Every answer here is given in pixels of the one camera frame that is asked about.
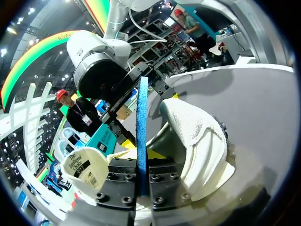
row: man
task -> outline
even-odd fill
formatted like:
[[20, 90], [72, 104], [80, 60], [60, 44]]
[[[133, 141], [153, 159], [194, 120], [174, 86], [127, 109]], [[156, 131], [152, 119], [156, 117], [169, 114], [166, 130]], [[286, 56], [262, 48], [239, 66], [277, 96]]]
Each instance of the man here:
[[64, 89], [57, 92], [56, 99], [62, 105], [69, 107], [66, 118], [76, 131], [86, 132], [92, 137], [101, 126], [95, 106], [87, 99], [80, 97], [73, 101]]
[[185, 33], [189, 34], [195, 41], [196, 47], [204, 54], [207, 58], [211, 58], [212, 54], [209, 49], [214, 46], [214, 41], [208, 39], [208, 35], [201, 28], [198, 22], [196, 22], [190, 15], [184, 15], [180, 9], [174, 11], [175, 16], [179, 19], [179, 22], [184, 24], [186, 29]]

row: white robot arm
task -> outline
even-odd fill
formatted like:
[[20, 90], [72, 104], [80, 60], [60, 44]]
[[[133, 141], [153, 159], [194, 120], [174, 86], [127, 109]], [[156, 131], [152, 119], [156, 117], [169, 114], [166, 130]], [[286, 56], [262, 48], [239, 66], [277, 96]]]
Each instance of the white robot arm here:
[[[129, 9], [141, 12], [160, 0], [110, 0], [107, 30], [101, 38], [87, 31], [73, 34], [67, 42], [67, 51], [75, 67], [90, 53], [104, 52], [125, 68], [132, 47], [127, 43], [128, 34], [120, 33]], [[204, 0], [177, 0], [180, 4], [196, 4]]]

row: green shirt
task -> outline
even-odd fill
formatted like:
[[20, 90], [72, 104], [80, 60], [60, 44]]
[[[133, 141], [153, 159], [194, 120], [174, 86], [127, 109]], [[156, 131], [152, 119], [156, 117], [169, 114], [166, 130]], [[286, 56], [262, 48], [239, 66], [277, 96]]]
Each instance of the green shirt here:
[[[186, 25], [186, 28], [188, 30], [192, 29], [195, 25], [199, 25], [198, 22], [196, 22], [191, 16], [187, 15], [185, 17], [184, 23]], [[199, 26], [199, 29], [196, 30], [195, 32], [191, 32], [189, 33], [190, 36], [192, 36], [193, 38], [199, 38], [201, 37], [203, 34], [205, 34], [205, 31]]]

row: blue sponge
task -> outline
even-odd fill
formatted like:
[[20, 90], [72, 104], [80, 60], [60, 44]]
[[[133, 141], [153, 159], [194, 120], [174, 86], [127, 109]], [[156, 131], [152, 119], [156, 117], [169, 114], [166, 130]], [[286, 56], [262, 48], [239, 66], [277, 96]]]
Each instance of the blue sponge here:
[[147, 178], [147, 151], [146, 151], [146, 116], [147, 116], [147, 77], [141, 77], [138, 92], [137, 103], [137, 119], [136, 119], [136, 142], [137, 142], [137, 160], [140, 195], [147, 196], [149, 194], [149, 185]]

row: white towel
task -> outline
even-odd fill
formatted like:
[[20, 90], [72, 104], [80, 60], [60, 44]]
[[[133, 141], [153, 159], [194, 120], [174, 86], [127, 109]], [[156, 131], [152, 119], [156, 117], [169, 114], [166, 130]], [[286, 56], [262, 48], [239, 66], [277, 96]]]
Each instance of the white towel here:
[[176, 98], [163, 100], [160, 111], [186, 147], [181, 178], [192, 200], [216, 191], [235, 171], [226, 162], [227, 141], [219, 123], [204, 110]]

